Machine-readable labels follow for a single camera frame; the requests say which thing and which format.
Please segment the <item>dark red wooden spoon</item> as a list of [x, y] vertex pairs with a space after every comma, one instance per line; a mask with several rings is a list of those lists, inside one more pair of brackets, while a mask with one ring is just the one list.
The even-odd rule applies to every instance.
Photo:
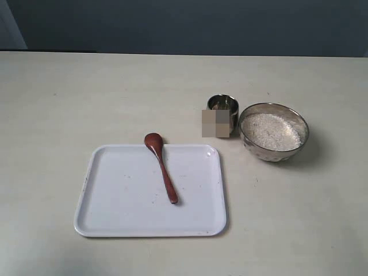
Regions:
[[162, 171], [163, 182], [170, 203], [177, 204], [178, 196], [163, 161], [163, 138], [158, 133], [149, 133], [144, 138], [144, 144], [155, 155], [159, 162], [160, 169]]

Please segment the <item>small steel cup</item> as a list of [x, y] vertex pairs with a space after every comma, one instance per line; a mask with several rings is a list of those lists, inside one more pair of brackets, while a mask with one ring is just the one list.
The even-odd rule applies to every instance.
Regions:
[[239, 104], [230, 95], [213, 95], [202, 110], [201, 118], [202, 137], [229, 138], [238, 124]]

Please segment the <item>white rice heap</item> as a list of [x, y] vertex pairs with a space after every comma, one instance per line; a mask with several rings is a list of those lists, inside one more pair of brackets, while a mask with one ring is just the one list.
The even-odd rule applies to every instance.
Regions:
[[256, 145], [272, 151], [291, 151], [301, 144], [297, 131], [283, 118], [273, 114], [247, 116], [241, 128]]

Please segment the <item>steel bowl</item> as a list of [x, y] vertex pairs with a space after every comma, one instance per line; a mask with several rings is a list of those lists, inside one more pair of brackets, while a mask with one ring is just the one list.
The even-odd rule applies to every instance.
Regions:
[[[255, 143], [253, 143], [243, 132], [241, 128], [241, 124], [243, 120], [250, 115], [253, 114], [273, 114], [279, 116], [286, 120], [288, 123], [292, 125], [292, 127], [297, 131], [300, 136], [301, 144], [298, 148], [293, 149], [291, 151], [272, 151], [269, 149], [262, 148]], [[298, 114], [293, 109], [283, 106], [278, 103], [270, 103], [270, 102], [261, 102], [255, 103], [247, 108], [245, 108], [240, 117], [238, 123], [238, 130], [240, 138], [247, 150], [250, 151], [254, 156], [259, 159], [268, 162], [279, 162], [284, 161], [299, 151], [304, 147], [309, 138], [309, 127], [304, 118]]]

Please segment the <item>white rectangular plastic tray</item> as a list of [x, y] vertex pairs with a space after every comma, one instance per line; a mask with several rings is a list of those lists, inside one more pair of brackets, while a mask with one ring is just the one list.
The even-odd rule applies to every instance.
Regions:
[[164, 163], [179, 201], [170, 203], [159, 163], [142, 144], [103, 145], [90, 159], [75, 212], [85, 237], [214, 236], [227, 223], [218, 151], [167, 144]]

